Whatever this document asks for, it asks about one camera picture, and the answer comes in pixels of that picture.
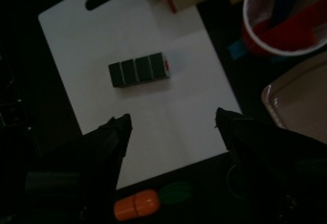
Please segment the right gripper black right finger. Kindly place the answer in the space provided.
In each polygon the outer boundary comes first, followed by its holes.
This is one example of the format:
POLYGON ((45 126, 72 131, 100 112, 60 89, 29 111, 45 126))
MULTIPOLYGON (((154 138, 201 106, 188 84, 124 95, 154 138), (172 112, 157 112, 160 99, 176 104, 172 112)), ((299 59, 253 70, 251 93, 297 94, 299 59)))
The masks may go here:
POLYGON ((219 129, 255 224, 327 224, 327 145, 219 109, 219 129))

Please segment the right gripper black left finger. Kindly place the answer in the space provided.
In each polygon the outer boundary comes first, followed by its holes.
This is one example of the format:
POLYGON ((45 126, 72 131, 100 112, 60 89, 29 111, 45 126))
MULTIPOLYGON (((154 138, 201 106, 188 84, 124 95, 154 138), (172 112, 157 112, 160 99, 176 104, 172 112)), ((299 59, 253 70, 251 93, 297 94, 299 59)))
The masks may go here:
POLYGON ((37 156, 20 132, 0 130, 0 224, 113 224, 130 133, 125 114, 37 156))

